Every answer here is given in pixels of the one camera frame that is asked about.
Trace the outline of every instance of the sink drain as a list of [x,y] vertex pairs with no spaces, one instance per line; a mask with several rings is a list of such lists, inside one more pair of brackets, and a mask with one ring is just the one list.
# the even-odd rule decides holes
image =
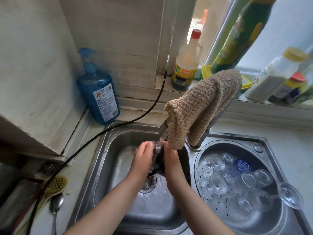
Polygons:
[[146,178],[144,186],[141,188],[141,190],[139,192],[143,193],[143,194],[151,192],[156,186],[156,183],[157,183],[156,180],[157,179],[156,179],[155,175],[148,176]]

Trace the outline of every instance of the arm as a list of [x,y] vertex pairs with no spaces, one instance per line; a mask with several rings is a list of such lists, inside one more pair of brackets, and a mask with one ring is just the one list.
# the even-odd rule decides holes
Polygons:
[[65,235],[113,234],[148,176],[152,155],[153,144],[143,142],[136,151],[127,177]]
[[167,187],[194,234],[235,235],[194,192],[185,179],[176,150],[164,142]]

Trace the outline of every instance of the faucet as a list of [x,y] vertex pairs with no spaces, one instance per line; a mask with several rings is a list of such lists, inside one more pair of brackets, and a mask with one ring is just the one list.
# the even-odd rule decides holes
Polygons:
[[[216,121],[221,117],[221,115],[224,113],[224,111],[228,108],[228,106],[231,104],[231,102],[236,99],[237,97],[239,97],[239,93],[240,93],[241,87],[239,87],[239,89],[237,90],[237,92],[235,93],[235,95],[233,96],[233,98],[227,103],[227,105],[217,114],[217,116],[214,117],[214,119],[211,120],[211,122],[209,123],[209,125],[207,126],[204,134],[202,135],[202,137],[200,138],[199,142],[197,143],[197,145],[194,146],[194,148],[199,148],[201,146],[201,144],[203,143],[203,141],[205,140],[205,138],[207,137],[207,134],[210,133],[211,131],[211,127],[216,123]],[[171,121],[171,115],[168,116],[168,118],[163,122],[163,124],[159,127],[158,133],[160,138],[166,139],[167,138],[167,130],[168,130],[168,124]]]

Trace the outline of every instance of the red lid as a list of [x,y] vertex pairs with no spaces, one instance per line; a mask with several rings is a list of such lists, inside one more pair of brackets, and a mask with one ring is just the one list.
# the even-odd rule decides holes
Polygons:
[[191,38],[193,39],[200,39],[201,30],[194,29],[191,33]]
[[290,80],[295,81],[295,82],[300,82],[300,83],[306,82],[306,78],[301,73],[298,73],[298,72],[295,72],[290,77]]

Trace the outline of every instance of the textured cloth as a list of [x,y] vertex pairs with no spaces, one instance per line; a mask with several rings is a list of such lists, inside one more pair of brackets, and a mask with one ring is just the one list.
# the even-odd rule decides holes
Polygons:
[[241,85],[239,71],[222,70],[198,82],[182,97],[169,101],[165,110],[171,114],[167,136],[170,148],[181,149],[188,133],[188,143],[195,146]]

